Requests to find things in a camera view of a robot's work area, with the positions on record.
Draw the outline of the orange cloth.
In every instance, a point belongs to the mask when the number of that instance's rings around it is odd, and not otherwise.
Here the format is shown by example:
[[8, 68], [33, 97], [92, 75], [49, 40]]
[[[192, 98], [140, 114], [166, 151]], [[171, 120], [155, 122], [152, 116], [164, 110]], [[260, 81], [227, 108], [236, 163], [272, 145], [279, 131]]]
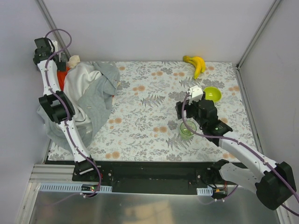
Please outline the orange cloth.
[[64, 81], [69, 70], [70, 68], [66, 67], [65, 71], [57, 71], [57, 79], [58, 79], [59, 87], [62, 91], [64, 90]]

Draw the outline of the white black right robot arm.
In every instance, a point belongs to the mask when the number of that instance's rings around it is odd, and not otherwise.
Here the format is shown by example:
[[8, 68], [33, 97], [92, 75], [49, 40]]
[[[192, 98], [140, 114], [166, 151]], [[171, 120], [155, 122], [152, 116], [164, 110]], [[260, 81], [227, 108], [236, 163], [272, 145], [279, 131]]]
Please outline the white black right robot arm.
[[175, 108], [184, 124], [186, 118], [194, 119], [202, 131], [201, 137], [231, 153], [245, 166], [239, 168], [226, 160], [218, 161], [212, 169], [219, 178], [248, 189], [270, 210], [284, 206], [291, 196], [298, 199], [291, 166], [278, 163], [241, 142], [233, 129], [218, 118], [214, 102], [207, 100], [204, 92], [188, 91]]

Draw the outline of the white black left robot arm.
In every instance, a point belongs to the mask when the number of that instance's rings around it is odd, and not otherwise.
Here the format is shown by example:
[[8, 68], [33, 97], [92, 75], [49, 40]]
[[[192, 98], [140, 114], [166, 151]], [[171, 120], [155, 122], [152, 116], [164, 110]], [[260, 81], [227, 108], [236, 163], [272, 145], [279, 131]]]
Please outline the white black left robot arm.
[[66, 72], [66, 56], [56, 51], [53, 41], [47, 37], [35, 39], [36, 49], [33, 62], [43, 79], [43, 96], [40, 106], [49, 120], [61, 130], [74, 157], [75, 175], [95, 172], [95, 164], [79, 135], [75, 124], [75, 110], [66, 94], [61, 90], [57, 73]]

